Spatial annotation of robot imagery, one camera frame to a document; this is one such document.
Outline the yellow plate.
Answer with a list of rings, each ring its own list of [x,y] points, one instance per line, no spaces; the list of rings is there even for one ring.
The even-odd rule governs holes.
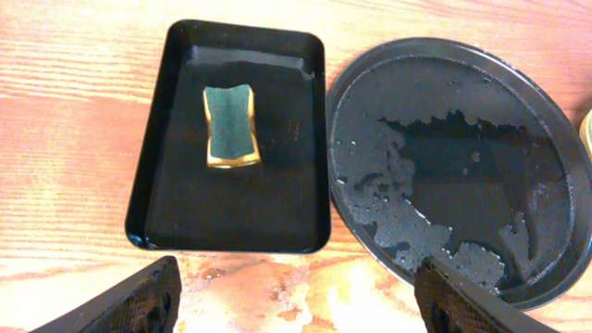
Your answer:
[[[580,124],[579,135],[588,156],[592,158],[592,110],[589,110],[583,118]]]

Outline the green yellow sponge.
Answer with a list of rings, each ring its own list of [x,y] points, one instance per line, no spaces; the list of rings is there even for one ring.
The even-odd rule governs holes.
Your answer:
[[[254,125],[254,92],[250,85],[205,87],[206,164],[231,169],[261,162]]]

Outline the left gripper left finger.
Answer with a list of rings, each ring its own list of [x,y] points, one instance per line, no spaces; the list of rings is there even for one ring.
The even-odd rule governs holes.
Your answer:
[[[177,259],[164,256],[31,333],[172,333],[180,294]]]

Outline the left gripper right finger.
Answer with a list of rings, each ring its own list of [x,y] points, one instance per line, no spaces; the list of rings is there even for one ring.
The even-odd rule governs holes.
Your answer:
[[[417,268],[414,296],[429,333],[558,333],[434,257]]]

